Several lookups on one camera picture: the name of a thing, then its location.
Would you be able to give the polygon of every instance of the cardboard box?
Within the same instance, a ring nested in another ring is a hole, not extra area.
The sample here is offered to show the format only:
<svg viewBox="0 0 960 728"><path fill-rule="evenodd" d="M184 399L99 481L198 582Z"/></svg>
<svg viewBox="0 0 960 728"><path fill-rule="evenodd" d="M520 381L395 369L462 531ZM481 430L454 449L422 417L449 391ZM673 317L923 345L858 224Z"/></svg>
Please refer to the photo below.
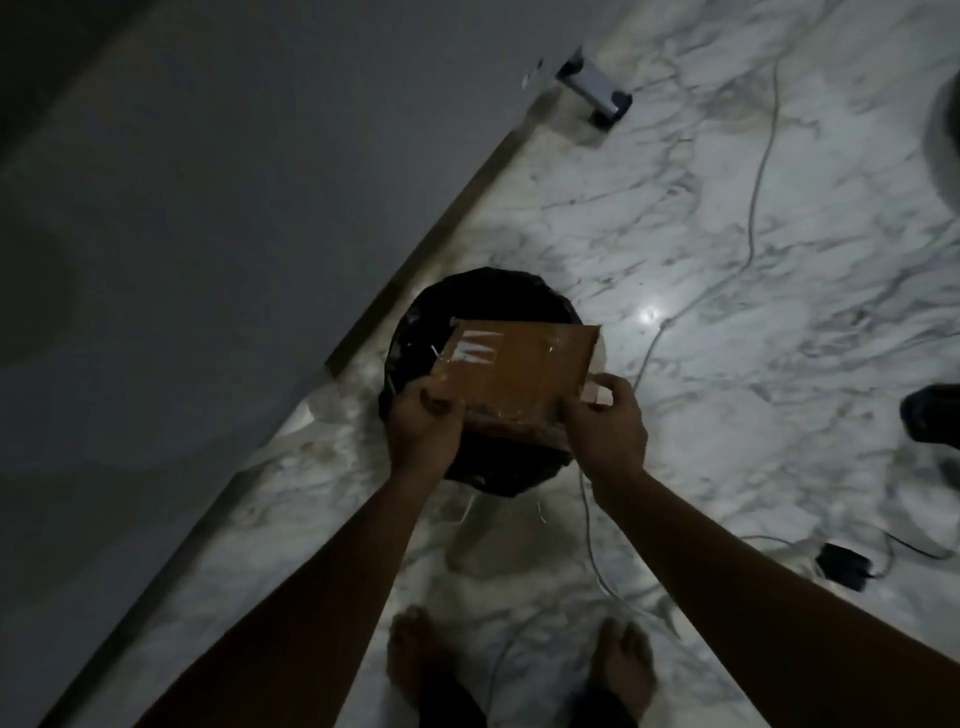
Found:
<svg viewBox="0 0 960 728"><path fill-rule="evenodd" d="M492 437L569 450L559 401L596 401L587 374L603 371L600 327L458 321L433 374L467 402L466 427Z"/></svg>

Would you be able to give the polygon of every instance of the gray wall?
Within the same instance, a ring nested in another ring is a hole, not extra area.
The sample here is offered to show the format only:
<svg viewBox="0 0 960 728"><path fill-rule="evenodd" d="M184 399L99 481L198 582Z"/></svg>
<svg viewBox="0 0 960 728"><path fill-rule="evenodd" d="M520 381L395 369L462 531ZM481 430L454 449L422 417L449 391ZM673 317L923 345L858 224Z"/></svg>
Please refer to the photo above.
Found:
<svg viewBox="0 0 960 728"><path fill-rule="evenodd" d="M0 716L35 725L599 12L162 2L0 169Z"/></svg>

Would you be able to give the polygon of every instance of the forearm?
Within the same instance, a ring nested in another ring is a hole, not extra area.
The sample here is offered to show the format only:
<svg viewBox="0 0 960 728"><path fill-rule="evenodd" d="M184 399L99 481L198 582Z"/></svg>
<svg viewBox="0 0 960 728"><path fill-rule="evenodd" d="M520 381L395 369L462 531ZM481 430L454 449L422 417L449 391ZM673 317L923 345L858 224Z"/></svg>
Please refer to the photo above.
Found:
<svg viewBox="0 0 960 728"><path fill-rule="evenodd" d="M960 666L766 558L651 476L619 477L629 482L605 484L601 505L775 728L916 722L960 684Z"/></svg>
<svg viewBox="0 0 960 728"><path fill-rule="evenodd" d="M434 483L392 477L238 622L140 725L332 726Z"/></svg>

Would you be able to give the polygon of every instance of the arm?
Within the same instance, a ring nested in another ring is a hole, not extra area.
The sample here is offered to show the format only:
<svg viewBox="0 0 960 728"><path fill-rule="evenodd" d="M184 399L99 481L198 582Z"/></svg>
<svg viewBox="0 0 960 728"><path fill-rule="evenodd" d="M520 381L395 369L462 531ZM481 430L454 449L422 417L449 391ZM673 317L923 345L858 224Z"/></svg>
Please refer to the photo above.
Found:
<svg viewBox="0 0 960 728"><path fill-rule="evenodd" d="M414 524L460 445L464 408L411 382L387 422L387 482L275 592L168 690L141 728L332 726L387 600Z"/></svg>
<svg viewBox="0 0 960 728"><path fill-rule="evenodd" d="M570 445L613 518L774 728L938 725L960 665L747 546L644 471L630 384L564 402Z"/></svg>

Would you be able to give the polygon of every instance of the white marble tile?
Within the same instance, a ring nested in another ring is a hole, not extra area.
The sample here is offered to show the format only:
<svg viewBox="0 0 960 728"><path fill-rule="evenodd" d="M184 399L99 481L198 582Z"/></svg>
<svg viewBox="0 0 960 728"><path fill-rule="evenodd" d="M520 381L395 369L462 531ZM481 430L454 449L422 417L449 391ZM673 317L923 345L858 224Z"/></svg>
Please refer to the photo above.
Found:
<svg viewBox="0 0 960 728"><path fill-rule="evenodd" d="M651 467L739 535L843 536L878 566L878 525L954 546L960 496L937 464L956 455L908 441L898 403L960 378L960 224L944 202L957 190L935 185L960 177L944 171L955 160L934 113L960 69L958 25L960 7L935 0L638 2L597 58L633 91L630 113L603 136L563 97L411 296L479 265L537 273L604 325L609 368L635 376L660 324L747 258L780 59L756 256L654 351L638 390ZM372 403L396 315L345 376L349 424L268 470L73 725L131 724L381 482ZM463 646L482 705L525 625L492 705L493 723L516 726L563 721L600 619L622 612L596 587L572 468L485 501L486 533L450 520L457 498L445 484L431 500L340 725L415 724L383 674L385 627L409 603ZM592 522L616 589L668 614L622 534L596 510ZM503 544L529 556L506 558ZM953 563L899 549L888 578L848 596L960 658ZM638 619L663 685L646 725L763 725L702 643Z"/></svg>

